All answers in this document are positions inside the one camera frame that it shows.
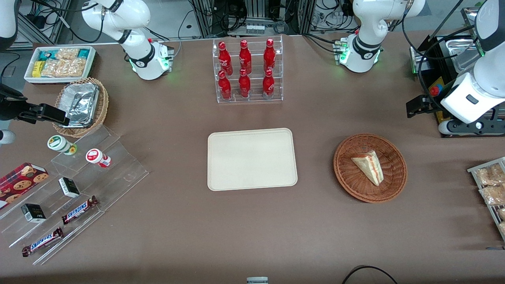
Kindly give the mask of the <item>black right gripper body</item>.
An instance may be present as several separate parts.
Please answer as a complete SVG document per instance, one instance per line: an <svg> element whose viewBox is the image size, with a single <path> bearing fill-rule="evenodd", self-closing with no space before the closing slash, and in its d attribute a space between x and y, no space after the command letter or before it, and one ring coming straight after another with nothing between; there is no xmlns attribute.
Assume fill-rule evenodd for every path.
<svg viewBox="0 0 505 284"><path fill-rule="evenodd" d="M27 97L19 91L6 85L0 86L0 120L8 121L17 119L18 115L27 106Z"/></svg>

